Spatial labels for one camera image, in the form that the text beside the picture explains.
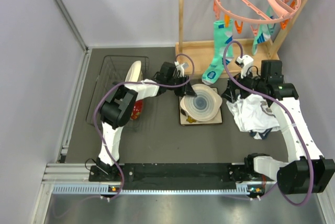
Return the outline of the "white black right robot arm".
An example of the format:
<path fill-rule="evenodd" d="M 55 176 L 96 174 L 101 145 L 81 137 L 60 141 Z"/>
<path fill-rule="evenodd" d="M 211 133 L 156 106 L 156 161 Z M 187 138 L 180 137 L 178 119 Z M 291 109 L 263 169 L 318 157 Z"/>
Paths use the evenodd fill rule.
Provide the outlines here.
<path fill-rule="evenodd" d="M 279 124 L 288 161 L 278 161 L 267 154 L 250 154 L 244 173 L 251 180 L 261 175 L 277 182 L 285 195 L 322 193 L 334 175 L 334 160 L 326 159 L 315 145 L 304 121 L 297 90 L 285 83 L 280 60 L 263 60 L 261 74 L 251 72 L 253 59 L 244 55 L 236 59 L 241 72 L 230 76 L 222 94 L 229 102 L 246 101 L 252 95 L 265 99 Z"/>

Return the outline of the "aluminium frame rail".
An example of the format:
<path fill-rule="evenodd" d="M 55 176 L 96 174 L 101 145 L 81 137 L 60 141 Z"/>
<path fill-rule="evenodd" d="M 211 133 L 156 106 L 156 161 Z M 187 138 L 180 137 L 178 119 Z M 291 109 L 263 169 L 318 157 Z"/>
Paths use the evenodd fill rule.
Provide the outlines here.
<path fill-rule="evenodd" d="M 126 163 L 103 168 L 90 164 L 47 164 L 32 223 L 44 223 L 51 194 L 90 194 L 107 199 L 121 194 L 250 193 L 251 199 L 269 194 L 275 184 L 267 172 L 244 163 Z"/>

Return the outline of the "pink round clothes hanger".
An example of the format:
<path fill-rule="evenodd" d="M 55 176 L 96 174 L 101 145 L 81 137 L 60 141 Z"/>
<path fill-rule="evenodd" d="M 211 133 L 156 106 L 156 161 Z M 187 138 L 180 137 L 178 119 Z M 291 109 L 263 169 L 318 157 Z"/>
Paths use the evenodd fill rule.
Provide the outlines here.
<path fill-rule="evenodd" d="M 285 29 L 302 6 L 302 0 L 214 0 L 215 18 L 232 24 L 238 34 L 246 25 L 257 35 L 261 25 Z"/>

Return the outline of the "long green patterned sock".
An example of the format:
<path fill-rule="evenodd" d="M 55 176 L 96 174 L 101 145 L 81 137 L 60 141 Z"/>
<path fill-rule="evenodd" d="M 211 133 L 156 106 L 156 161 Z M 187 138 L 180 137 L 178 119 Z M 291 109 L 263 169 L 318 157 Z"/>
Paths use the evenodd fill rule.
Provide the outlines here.
<path fill-rule="evenodd" d="M 224 62 L 229 64 L 233 60 L 233 47 L 230 46 L 226 53 L 226 60 L 223 60 L 224 50 L 233 39 L 233 20 L 228 24 L 223 20 L 214 22 L 214 56 L 211 64 L 202 75 L 202 82 L 206 85 L 214 84 L 224 71 Z"/>

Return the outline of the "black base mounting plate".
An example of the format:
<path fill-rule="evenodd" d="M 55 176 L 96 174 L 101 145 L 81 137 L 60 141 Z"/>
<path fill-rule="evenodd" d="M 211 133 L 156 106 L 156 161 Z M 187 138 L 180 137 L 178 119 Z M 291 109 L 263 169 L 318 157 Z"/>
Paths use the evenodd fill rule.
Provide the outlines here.
<path fill-rule="evenodd" d="M 121 166 L 124 179 L 116 166 L 104 172 L 90 168 L 90 182 L 124 182 L 127 190 L 192 190 L 235 189 L 237 183 L 264 185 L 262 175 L 248 173 L 245 165 L 231 163 L 126 163 Z"/>

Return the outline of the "white printed t-shirt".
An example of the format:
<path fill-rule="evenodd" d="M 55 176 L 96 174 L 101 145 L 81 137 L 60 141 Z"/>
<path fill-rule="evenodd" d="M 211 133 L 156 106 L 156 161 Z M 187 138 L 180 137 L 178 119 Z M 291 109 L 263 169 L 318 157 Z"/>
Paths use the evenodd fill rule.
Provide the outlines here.
<path fill-rule="evenodd" d="M 271 132 L 280 130 L 275 115 L 266 100 L 255 94 L 238 99 L 235 103 L 226 102 L 234 121 L 241 132 L 247 132 L 254 139 L 265 140 Z"/>

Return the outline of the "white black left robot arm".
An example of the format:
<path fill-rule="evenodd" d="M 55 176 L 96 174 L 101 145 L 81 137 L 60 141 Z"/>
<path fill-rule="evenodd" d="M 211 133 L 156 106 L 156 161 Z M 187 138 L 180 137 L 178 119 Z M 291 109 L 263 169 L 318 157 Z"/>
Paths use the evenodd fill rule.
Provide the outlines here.
<path fill-rule="evenodd" d="M 125 81 L 116 83 L 94 111 L 94 125 L 97 127 L 96 116 L 100 114 L 103 129 L 98 131 L 102 137 L 102 147 L 94 167 L 110 181 L 114 180 L 119 173 L 117 161 L 120 137 L 124 126 L 133 115 L 136 102 L 160 96 L 167 90 L 173 91 L 178 97 L 197 96 L 189 83 L 190 77 L 185 74 L 187 63 L 164 62 L 160 71 L 156 72 L 151 80 L 140 79 L 141 67 L 141 61 L 134 62 L 128 70 Z"/>

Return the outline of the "square floral ceramic plate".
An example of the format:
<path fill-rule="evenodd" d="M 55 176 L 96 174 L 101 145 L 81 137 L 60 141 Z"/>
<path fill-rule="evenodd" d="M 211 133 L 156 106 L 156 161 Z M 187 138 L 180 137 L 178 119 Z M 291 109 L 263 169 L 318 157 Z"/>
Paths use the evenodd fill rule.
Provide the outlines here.
<path fill-rule="evenodd" d="M 192 85 L 196 97 L 180 98 L 181 125 L 215 125 L 222 124 L 222 98 L 218 89 L 204 84 Z"/>

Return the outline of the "red floral bowl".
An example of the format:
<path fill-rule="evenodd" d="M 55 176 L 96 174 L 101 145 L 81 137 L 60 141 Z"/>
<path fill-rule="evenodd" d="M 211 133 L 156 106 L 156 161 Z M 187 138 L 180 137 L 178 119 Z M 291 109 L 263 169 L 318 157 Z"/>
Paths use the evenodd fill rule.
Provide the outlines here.
<path fill-rule="evenodd" d="M 131 120 L 137 120 L 142 112 L 143 109 L 143 100 L 138 100 L 135 102 L 130 119 Z"/>

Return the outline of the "cream round plate with drawing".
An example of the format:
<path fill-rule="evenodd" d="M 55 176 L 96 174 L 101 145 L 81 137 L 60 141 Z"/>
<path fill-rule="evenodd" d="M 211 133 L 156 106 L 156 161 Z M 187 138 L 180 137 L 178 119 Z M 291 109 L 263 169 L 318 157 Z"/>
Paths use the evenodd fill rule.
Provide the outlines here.
<path fill-rule="evenodd" d="M 142 63 L 141 61 L 135 61 L 128 70 L 125 81 L 126 82 L 139 82 L 142 80 Z"/>

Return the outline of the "wooden stand with tray base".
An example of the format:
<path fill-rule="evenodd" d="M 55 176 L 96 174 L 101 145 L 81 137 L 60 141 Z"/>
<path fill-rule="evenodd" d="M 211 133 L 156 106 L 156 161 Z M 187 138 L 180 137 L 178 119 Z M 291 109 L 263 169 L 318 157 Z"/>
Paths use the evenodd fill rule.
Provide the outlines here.
<path fill-rule="evenodd" d="M 277 34 L 275 40 L 261 43 L 261 51 L 256 53 L 253 58 L 253 64 L 258 68 L 261 67 L 263 60 L 279 60 L 277 54 L 285 38 L 292 29 L 298 16 L 302 12 L 308 0 L 296 0 L 296 7 L 293 8 L 294 16 L 288 21 L 283 22 L 283 28 Z M 183 22 L 184 22 L 184 0 L 179 1 L 179 42 L 175 44 L 175 53 L 177 60 L 187 63 L 186 74 L 192 78 L 198 79 L 209 67 L 211 57 L 214 54 L 213 41 L 183 41 Z"/>

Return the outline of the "short green patterned sock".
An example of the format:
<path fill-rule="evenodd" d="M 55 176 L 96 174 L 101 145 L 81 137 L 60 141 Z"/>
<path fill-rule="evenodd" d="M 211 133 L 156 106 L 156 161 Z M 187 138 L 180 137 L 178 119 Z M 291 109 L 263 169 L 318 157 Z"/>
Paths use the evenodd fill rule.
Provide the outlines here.
<path fill-rule="evenodd" d="M 260 24 L 258 27 L 258 32 L 254 37 L 252 46 L 252 55 L 255 55 L 258 50 L 258 45 L 266 42 L 270 39 L 272 33 L 275 30 L 275 24 Z"/>

